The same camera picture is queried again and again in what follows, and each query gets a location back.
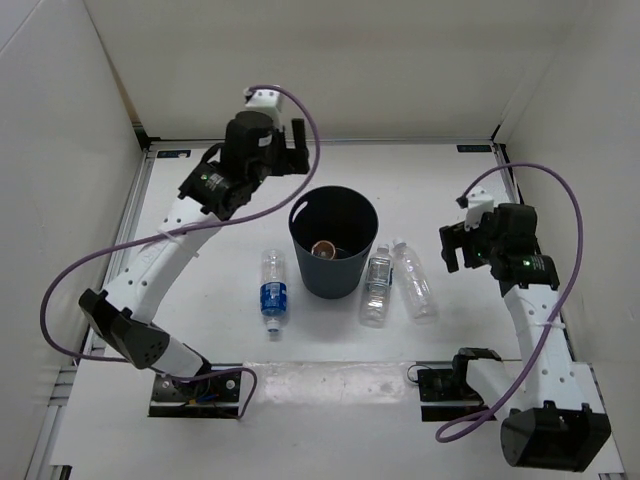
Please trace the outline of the clear unlabelled plastic bottle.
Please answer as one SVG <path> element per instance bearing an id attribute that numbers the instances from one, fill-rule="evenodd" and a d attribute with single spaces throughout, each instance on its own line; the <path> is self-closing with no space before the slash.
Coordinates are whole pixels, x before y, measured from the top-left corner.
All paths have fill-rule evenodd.
<path id="1" fill-rule="evenodd" d="M 393 240 L 395 271 L 410 318 L 418 325 L 436 321 L 438 310 L 423 265 L 416 251 L 404 240 Z"/>

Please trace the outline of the clear bottle white green label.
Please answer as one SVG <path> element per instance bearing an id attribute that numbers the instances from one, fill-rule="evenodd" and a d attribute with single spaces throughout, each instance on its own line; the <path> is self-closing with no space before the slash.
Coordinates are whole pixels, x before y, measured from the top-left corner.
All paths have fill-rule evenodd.
<path id="1" fill-rule="evenodd" d="M 389 245 L 380 244 L 367 263 L 359 309 L 360 322 L 367 327 L 384 325 L 390 305 L 393 266 Z"/>

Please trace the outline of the clear bottle blue label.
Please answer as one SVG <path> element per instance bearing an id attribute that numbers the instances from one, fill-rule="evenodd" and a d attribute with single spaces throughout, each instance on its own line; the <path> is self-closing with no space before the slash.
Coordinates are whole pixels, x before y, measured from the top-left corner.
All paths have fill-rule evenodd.
<path id="1" fill-rule="evenodd" d="M 266 331 L 270 337 L 278 338 L 288 307 L 286 258 L 280 250 L 269 249 L 262 253 L 259 306 Z"/>

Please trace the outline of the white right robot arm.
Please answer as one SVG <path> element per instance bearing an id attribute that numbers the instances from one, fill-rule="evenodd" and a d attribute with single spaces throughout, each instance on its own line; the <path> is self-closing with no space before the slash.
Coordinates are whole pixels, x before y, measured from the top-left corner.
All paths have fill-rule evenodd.
<path id="1" fill-rule="evenodd" d="M 558 309 L 551 257 L 537 253 L 537 215 L 526 205 L 462 203 L 464 221 L 440 230 L 450 272 L 487 265 L 512 317 L 524 366 L 516 382 L 499 356 L 467 349 L 456 356 L 449 387 L 460 399 L 479 394 L 500 420 L 500 444 L 512 467 L 585 471 L 611 435 L 609 418 L 588 404 L 576 379 Z"/>

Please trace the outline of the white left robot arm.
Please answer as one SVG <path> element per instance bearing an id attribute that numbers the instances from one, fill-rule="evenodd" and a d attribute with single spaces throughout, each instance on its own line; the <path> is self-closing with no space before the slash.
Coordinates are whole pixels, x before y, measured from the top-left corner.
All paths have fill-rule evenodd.
<path id="1" fill-rule="evenodd" d="M 153 320 L 174 282 L 200 248 L 225 226 L 240 223 L 236 211 L 272 176 L 310 178 L 305 122 L 291 122 L 294 144 L 275 113 L 244 110 L 226 127 L 180 185 L 158 235 L 144 242 L 125 270 L 100 291 L 86 290 L 79 306 L 97 335 L 122 362 L 176 379 L 191 400 L 210 388 L 210 362 Z"/>

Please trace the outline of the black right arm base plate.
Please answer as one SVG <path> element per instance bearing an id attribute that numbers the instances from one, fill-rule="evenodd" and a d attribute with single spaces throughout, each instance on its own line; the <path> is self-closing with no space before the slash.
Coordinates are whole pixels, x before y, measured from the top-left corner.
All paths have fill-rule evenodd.
<path id="1" fill-rule="evenodd" d="M 488 409 L 477 392 L 455 381 L 450 366 L 413 363 L 406 371 L 406 379 L 418 389 L 424 423 L 449 422 Z"/>

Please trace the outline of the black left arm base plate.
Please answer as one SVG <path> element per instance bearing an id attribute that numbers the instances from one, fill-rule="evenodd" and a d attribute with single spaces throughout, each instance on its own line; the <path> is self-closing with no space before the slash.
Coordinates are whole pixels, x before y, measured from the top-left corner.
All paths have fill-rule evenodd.
<path id="1" fill-rule="evenodd" d="M 150 418 L 235 419 L 239 416 L 242 373 L 232 368 L 199 382 L 177 382 L 156 375 L 148 413 Z"/>

